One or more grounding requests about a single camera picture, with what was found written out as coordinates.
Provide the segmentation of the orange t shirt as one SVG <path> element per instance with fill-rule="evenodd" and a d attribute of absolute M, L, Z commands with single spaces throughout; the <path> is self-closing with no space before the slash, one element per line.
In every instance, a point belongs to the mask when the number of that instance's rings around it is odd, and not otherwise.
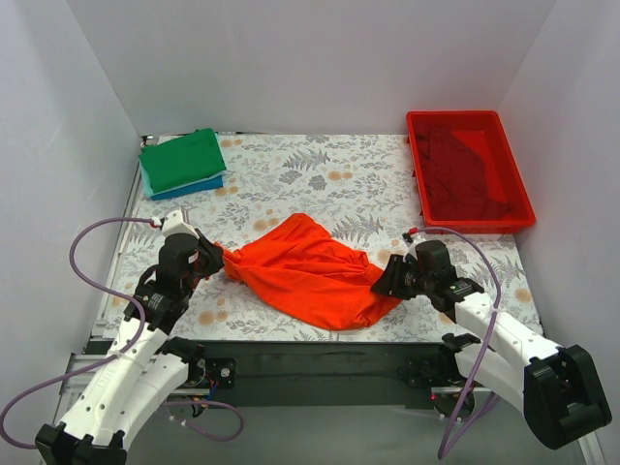
<path fill-rule="evenodd" d="M 332 331 L 372 326 L 401 303 L 371 292 L 383 271 L 365 252 L 333 239 L 304 213 L 291 215 L 239 249 L 226 250 L 224 270 L 274 309 Z"/>

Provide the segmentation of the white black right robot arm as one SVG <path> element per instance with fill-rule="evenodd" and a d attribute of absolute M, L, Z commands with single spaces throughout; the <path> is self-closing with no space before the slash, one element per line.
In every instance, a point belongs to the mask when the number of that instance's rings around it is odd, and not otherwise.
<path fill-rule="evenodd" d="M 466 329 L 440 347 L 444 377 L 471 376 L 522 414 L 535 437 L 558 450 L 612 421 L 594 360 L 578 345 L 563 347 L 506 312 L 475 281 L 460 277 L 440 240 L 390 257 L 373 284 L 377 295 L 429 298 Z"/>

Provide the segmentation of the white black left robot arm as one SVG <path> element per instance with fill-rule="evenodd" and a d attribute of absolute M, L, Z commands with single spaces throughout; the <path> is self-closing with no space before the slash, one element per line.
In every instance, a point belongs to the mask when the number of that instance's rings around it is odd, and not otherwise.
<path fill-rule="evenodd" d="M 185 383 L 203 348 L 171 330 L 199 282 L 224 265 L 223 250 L 200 231 L 167 234 L 158 262 L 145 271 L 134 300 L 85 391 L 57 425 L 35 443 L 46 464 L 123 464 L 140 429 Z"/>

